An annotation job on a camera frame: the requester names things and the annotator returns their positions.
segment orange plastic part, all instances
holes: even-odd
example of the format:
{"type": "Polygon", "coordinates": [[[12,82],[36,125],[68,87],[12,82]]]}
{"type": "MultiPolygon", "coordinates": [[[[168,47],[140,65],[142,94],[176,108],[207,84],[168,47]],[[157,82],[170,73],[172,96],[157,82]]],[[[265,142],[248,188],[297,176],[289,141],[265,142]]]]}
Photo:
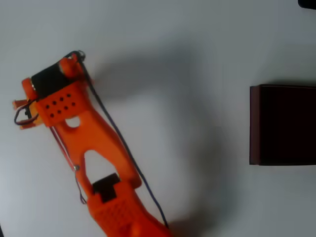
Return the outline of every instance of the orange plastic part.
{"type": "Polygon", "coordinates": [[[140,187],[141,179],[118,135],[93,108],[77,60],[64,58],[59,63],[74,82],[37,101],[35,109],[46,126],[55,128],[66,148],[63,154],[71,160],[71,169],[76,166],[76,178],[88,197],[91,216],[109,237],[171,237],[139,200],[135,189],[140,187]],[[69,127],[65,120],[74,116],[79,117],[80,125],[69,127]],[[116,198],[106,203],[94,193],[86,175],[84,154],[89,150],[106,158],[119,174],[120,182],[114,185],[116,198]]]}
{"type": "Polygon", "coordinates": [[[91,216],[109,237],[171,237],[170,231],[142,205],[127,182],[114,185],[117,195],[102,203],[99,194],[88,200],[91,216]]]}
{"type": "Polygon", "coordinates": [[[30,99],[30,100],[35,100],[38,95],[36,94],[33,86],[32,86],[32,82],[30,78],[26,78],[22,81],[22,86],[23,89],[25,91],[26,96],[30,99]]]}

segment black block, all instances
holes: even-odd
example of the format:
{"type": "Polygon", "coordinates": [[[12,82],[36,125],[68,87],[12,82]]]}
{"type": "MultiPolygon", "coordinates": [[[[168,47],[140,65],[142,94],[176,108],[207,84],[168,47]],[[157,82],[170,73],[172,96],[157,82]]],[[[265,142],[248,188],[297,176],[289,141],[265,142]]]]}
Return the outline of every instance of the black block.
{"type": "Polygon", "coordinates": [[[250,88],[250,164],[316,164],[316,87],[250,88]]]}

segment cable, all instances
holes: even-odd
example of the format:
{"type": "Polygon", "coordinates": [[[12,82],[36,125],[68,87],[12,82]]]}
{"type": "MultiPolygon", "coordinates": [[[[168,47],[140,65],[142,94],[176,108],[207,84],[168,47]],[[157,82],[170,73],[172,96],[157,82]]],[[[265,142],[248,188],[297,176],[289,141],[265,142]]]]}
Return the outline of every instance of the cable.
{"type": "Polygon", "coordinates": [[[92,81],[91,81],[91,78],[90,78],[90,76],[89,76],[89,74],[88,74],[88,71],[87,71],[87,69],[85,68],[85,66],[84,66],[84,64],[83,64],[83,62],[82,62],[82,58],[85,57],[85,54],[84,54],[82,51],[80,51],[80,53],[83,54],[83,55],[80,55],[80,57],[78,57],[78,59],[79,59],[78,62],[80,63],[80,65],[81,65],[81,67],[82,67],[82,69],[83,69],[83,73],[84,73],[84,75],[85,75],[85,77],[86,77],[86,80],[87,80],[87,83],[88,83],[89,88],[90,88],[90,90],[91,90],[91,93],[94,95],[94,97],[95,97],[95,99],[97,100],[97,102],[98,102],[99,106],[101,107],[102,111],[104,112],[104,114],[106,115],[106,117],[107,117],[108,120],[110,121],[110,124],[111,124],[112,127],[114,128],[115,132],[118,134],[118,136],[119,136],[121,142],[123,143],[123,145],[124,145],[124,147],[125,147],[125,149],[126,149],[126,151],[127,151],[127,153],[128,153],[128,156],[129,156],[130,159],[132,160],[132,162],[133,162],[133,164],[134,164],[134,166],[135,166],[137,172],[139,173],[139,176],[142,178],[142,180],[143,180],[143,182],[144,182],[144,184],[145,184],[145,186],[146,186],[146,188],[147,188],[147,190],[148,190],[148,192],[149,192],[151,198],[153,199],[154,203],[156,204],[156,206],[157,206],[157,208],[158,208],[158,210],[159,210],[159,212],[160,212],[160,214],[161,214],[161,217],[162,217],[162,220],[163,220],[163,222],[164,222],[164,225],[169,229],[169,225],[168,225],[168,222],[167,222],[167,220],[166,220],[166,217],[165,217],[165,215],[164,215],[164,213],[163,213],[163,210],[162,210],[162,208],[161,208],[159,202],[158,202],[157,199],[155,198],[155,196],[154,196],[154,194],[153,194],[153,191],[151,190],[151,188],[150,188],[150,186],[149,186],[149,184],[148,184],[148,182],[147,182],[147,180],[146,180],[146,178],[145,178],[143,172],[142,172],[141,169],[139,168],[139,166],[138,166],[138,164],[137,164],[137,162],[136,162],[134,156],[132,155],[132,152],[130,151],[130,149],[129,149],[129,147],[128,147],[128,144],[126,143],[126,141],[125,141],[123,135],[121,134],[119,128],[118,128],[117,125],[115,124],[114,120],[112,119],[111,115],[109,114],[109,112],[108,112],[107,109],[105,108],[104,104],[102,103],[102,101],[101,101],[99,95],[97,94],[97,92],[96,92],[94,86],[92,85],[92,81]]]}
{"type": "Polygon", "coordinates": [[[14,123],[15,123],[16,125],[19,125],[19,126],[28,125],[28,124],[34,122],[34,121],[39,117],[39,114],[37,114],[37,115],[35,115],[35,116],[32,117],[32,118],[25,119],[25,120],[21,120],[21,121],[17,121],[18,116],[19,116],[21,110],[26,109],[26,108],[29,108],[29,106],[30,106],[33,102],[35,102],[35,100],[29,100],[27,104],[25,104],[25,105],[23,105],[23,106],[21,106],[21,107],[19,107],[19,108],[17,109],[17,111],[16,111],[16,113],[15,113],[15,116],[14,116],[14,123]]]}

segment black rectangular piece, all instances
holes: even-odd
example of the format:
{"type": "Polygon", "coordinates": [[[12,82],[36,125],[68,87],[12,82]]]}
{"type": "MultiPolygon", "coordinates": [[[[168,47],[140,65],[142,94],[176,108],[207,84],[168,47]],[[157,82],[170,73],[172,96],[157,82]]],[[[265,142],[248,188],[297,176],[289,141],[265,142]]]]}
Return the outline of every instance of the black rectangular piece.
{"type": "Polygon", "coordinates": [[[316,10],[316,0],[298,0],[298,4],[302,8],[309,8],[316,10]]]}
{"type": "Polygon", "coordinates": [[[118,182],[120,182],[119,177],[114,173],[93,183],[92,188],[95,194],[101,195],[102,202],[105,203],[117,197],[113,186],[118,182]]]}
{"type": "Polygon", "coordinates": [[[61,90],[72,82],[60,71],[58,63],[35,74],[31,80],[39,99],[61,90]]]}
{"type": "Polygon", "coordinates": [[[250,164],[316,164],[316,87],[250,88],[250,164]]]}

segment black box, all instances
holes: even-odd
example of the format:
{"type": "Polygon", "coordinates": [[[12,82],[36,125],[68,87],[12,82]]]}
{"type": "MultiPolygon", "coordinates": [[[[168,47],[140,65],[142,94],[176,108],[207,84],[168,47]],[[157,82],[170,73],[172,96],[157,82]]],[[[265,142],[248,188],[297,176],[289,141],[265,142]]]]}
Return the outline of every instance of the black box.
{"type": "Polygon", "coordinates": [[[316,87],[250,87],[250,164],[316,164],[316,87]]]}

